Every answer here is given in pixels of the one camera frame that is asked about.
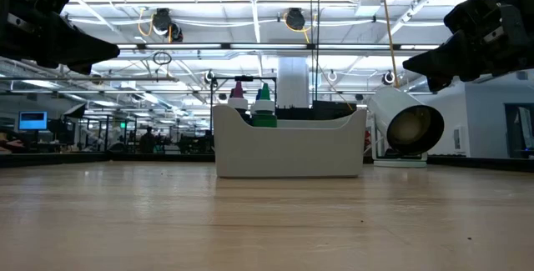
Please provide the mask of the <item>long ceiling light bar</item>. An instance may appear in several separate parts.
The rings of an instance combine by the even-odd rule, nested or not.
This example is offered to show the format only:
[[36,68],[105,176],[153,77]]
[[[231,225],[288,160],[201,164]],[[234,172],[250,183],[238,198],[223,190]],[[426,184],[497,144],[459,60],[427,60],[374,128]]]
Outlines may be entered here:
[[[121,50],[313,50],[312,43],[122,43]],[[318,49],[324,50],[389,50],[388,44],[319,44]]]

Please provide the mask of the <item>person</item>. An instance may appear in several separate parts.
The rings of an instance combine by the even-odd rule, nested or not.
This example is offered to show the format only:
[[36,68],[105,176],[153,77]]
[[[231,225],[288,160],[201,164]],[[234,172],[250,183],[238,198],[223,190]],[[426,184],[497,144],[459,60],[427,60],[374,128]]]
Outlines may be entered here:
[[153,153],[155,146],[155,136],[153,134],[153,128],[147,127],[146,133],[141,137],[139,141],[141,153]]

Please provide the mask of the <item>grey plastic bin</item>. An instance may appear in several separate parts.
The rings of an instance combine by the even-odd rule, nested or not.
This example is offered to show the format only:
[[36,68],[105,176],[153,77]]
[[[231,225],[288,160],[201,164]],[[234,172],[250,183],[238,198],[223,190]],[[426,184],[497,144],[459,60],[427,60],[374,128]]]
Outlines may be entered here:
[[213,109],[220,178],[356,178],[363,169],[367,112],[331,120],[280,120],[253,127],[236,109]]

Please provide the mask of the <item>white cylindrical spotlight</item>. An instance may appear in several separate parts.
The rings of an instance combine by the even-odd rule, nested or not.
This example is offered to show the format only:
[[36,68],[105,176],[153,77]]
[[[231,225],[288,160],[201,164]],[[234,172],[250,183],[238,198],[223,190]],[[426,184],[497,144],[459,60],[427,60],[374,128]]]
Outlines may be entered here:
[[441,113],[409,93],[386,87],[367,103],[371,157],[376,167],[424,168],[427,153],[441,139]]

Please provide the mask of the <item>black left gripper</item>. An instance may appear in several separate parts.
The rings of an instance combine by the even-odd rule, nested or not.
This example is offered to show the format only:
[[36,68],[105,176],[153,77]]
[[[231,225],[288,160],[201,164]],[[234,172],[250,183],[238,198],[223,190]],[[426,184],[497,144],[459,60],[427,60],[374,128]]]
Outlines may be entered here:
[[60,13],[40,12],[27,0],[0,0],[0,56],[88,74],[92,64],[119,54],[116,44],[79,31]]

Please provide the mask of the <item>background black rig frame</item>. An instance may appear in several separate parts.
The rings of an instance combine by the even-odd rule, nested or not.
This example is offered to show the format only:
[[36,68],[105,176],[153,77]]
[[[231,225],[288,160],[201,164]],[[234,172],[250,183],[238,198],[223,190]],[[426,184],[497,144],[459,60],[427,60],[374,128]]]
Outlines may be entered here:
[[[218,85],[218,87],[215,89],[214,88],[214,83],[215,82],[218,82],[219,80],[222,81],[222,83],[220,83]],[[214,104],[214,94],[217,93],[221,88],[222,86],[228,82],[228,81],[240,81],[240,82],[253,82],[253,81],[261,81],[262,83],[267,83],[268,80],[271,80],[274,84],[274,89],[270,90],[273,95],[274,95],[274,101],[275,101],[275,105],[277,104],[277,100],[278,100],[278,96],[277,96],[277,92],[278,92],[278,83],[277,83],[277,77],[261,77],[261,76],[250,76],[250,75],[239,75],[239,76],[223,76],[223,77],[218,77],[218,76],[212,76],[211,78],[211,81],[209,82],[209,106],[210,108],[213,107],[213,104]]]

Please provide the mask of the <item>blue-screen computer monitor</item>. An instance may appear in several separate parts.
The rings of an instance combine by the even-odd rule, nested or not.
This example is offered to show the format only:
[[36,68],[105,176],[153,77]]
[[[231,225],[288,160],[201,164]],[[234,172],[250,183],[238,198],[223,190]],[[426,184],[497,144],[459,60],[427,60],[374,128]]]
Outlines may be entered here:
[[47,111],[20,111],[18,115],[19,130],[46,130],[48,128]]

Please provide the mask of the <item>large purple-tipped colouring bottle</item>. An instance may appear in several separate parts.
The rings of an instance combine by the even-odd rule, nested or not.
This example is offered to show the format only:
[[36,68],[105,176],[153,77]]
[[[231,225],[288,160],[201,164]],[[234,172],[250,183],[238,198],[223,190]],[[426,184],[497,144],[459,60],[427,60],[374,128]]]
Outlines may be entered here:
[[248,101],[244,98],[242,82],[237,81],[234,88],[231,89],[228,105],[234,108],[246,123],[249,123],[250,116],[247,114]]

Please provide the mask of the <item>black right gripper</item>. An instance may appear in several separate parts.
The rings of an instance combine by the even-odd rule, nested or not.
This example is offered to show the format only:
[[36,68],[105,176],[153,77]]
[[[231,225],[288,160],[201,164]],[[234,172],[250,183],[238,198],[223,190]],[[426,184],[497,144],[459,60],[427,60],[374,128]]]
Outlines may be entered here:
[[534,33],[527,31],[521,12],[512,5],[487,6],[489,12],[475,32],[460,30],[438,48],[404,61],[403,68],[427,77],[429,89],[437,92],[454,77],[469,82],[534,64]]

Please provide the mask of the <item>white building pillar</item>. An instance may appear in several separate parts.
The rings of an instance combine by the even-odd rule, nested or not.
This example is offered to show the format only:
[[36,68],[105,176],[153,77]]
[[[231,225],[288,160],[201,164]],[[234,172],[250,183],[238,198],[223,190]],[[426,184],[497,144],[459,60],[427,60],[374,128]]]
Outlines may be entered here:
[[279,58],[277,86],[277,103],[280,108],[308,108],[310,84],[306,58]]

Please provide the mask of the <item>large green-tipped colouring bottle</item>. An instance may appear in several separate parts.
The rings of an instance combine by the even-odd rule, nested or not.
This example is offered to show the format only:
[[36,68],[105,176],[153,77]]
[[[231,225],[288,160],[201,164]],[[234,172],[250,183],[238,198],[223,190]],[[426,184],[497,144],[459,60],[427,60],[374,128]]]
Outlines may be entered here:
[[252,125],[254,127],[277,127],[277,117],[275,115],[275,102],[270,97],[269,85],[262,86],[260,100],[255,101],[251,107]]

